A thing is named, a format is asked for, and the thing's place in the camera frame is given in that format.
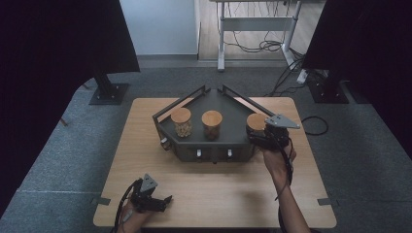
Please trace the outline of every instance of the white wall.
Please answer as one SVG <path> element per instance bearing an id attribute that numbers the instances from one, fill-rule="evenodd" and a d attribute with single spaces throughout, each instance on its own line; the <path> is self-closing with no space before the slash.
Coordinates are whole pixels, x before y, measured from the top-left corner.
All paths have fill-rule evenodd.
<path id="1" fill-rule="evenodd" d="M 120 0 L 120 4 L 137 55 L 197 54 L 198 0 Z"/>

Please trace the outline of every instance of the black cloth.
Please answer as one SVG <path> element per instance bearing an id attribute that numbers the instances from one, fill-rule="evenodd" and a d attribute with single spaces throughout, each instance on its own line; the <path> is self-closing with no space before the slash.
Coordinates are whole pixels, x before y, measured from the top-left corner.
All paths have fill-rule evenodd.
<path id="1" fill-rule="evenodd" d="M 0 35 L 2 214 L 91 64 L 139 65 L 118 0 L 1 1 Z"/>

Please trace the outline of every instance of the wooden table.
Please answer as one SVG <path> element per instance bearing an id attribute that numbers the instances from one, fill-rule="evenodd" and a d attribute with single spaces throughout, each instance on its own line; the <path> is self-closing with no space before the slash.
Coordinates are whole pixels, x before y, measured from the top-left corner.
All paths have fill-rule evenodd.
<path id="1" fill-rule="evenodd" d="M 301 125 L 291 98 L 252 98 L 275 114 L 283 114 Z M 159 142 L 152 115 L 175 98 L 134 100 L 120 138 L 102 197 L 110 205 L 98 205 L 97 226 L 113 226 L 119 201 L 125 190 L 145 173 L 158 187 L 153 198 L 173 195 L 164 213 L 154 215 L 145 227 L 279 227 L 276 190 L 261 152 L 246 163 L 185 163 Z M 290 129 L 297 152 L 292 192 L 310 227 L 336 225 L 332 207 L 320 206 L 327 198 L 318 167 L 304 133 Z"/>

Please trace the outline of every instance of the gray carpet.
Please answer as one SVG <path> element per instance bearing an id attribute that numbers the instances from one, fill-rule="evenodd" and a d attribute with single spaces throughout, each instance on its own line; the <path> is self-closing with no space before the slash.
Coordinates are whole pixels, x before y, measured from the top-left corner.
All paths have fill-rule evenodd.
<path id="1" fill-rule="evenodd" d="M 108 232 L 92 223 L 92 199 L 103 189 L 135 98 L 181 97 L 203 84 L 223 83 L 247 96 L 263 96 L 283 70 L 163 68 L 110 75 L 113 83 L 130 84 L 119 106 L 90 106 L 97 85 L 88 81 L 90 89 L 79 87 L 63 115 L 69 125 L 56 123 L 3 214 L 0 232 Z M 297 75 L 280 90 L 297 86 Z M 308 87 L 283 96 L 293 98 L 301 118 L 319 116 L 329 125 L 325 135 L 308 136 L 337 218 L 335 228 L 321 231 L 412 232 L 412 162 L 373 107 L 354 101 L 315 104 Z M 320 132 L 325 126 L 310 120 L 304 127 Z"/>

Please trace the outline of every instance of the wooden lid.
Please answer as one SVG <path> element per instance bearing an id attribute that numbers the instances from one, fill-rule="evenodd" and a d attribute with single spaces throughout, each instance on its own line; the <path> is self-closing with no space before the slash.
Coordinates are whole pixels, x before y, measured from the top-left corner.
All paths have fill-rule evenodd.
<path id="1" fill-rule="evenodd" d="M 222 122 L 222 119 L 223 117 L 221 113 L 214 110 L 208 111 L 202 116 L 202 122 L 210 127 L 219 125 Z"/>
<path id="2" fill-rule="evenodd" d="M 265 127 L 265 122 L 264 120 L 266 119 L 265 115 L 262 114 L 251 114 L 248 116 L 248 119 L 246 122 L 248 123 L 248 126 L 251 127 L 253 130 L 258 130 L 261 131 Z"/>
<path id="3" fill-rule="evenodd" d="M 175 123 L 185 123 L 186 121 L 190 119 L 190 116 L 191 116 L 191 112 L 187 108 L 177 109 L 171 115 L 172 120 Z"/>

